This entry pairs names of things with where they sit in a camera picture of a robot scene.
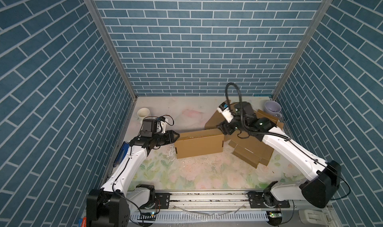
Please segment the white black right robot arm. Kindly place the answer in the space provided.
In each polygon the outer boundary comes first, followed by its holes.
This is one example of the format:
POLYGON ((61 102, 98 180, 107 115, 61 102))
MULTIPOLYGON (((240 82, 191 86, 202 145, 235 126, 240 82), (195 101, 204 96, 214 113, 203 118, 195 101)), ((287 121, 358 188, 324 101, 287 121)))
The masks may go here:
POLYGON ((314 155, 288 137, 274 121, 258 118, 248 102, 232 105, 225 101, 217 111, 224 117, 217 125, 223 134, 239 131, 255 137, 284 156, 304 175, 303 180, 294 184, 277 181, 269 184, 263 191, 267 206, 272 208, 287 200, 306 200, 322 209, 333 199, 341 182, 341 166, 336 161, 327 162, 314 155))

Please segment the brown cardboard box top sheet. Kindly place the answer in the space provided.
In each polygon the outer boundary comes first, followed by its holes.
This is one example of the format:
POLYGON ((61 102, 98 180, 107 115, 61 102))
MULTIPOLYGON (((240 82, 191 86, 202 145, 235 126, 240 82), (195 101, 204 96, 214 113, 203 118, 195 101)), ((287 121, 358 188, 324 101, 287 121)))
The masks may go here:
POLYGON ((216 154, 223 151, 224 135, 218 129, 181 133, 174 143, 177 159, 216 154))

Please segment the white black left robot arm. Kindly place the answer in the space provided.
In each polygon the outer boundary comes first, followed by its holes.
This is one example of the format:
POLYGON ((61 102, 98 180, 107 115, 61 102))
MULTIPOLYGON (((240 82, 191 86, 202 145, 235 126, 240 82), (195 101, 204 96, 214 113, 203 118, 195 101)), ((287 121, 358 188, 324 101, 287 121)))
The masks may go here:
POLYGON ((139 184, 132 192, 128 189, 152 150, 179 139, 179 133, 166 130, 168 118, 144 118, 138 136, 123 142, 117 157, 119 166, 100 189, 91 190, 87 196, 85 227, 126 227, 135 212, 139 218, 134 223, 140 227, 148 227, 156 219, 163 201, 156 197, 155 187, 139 184))

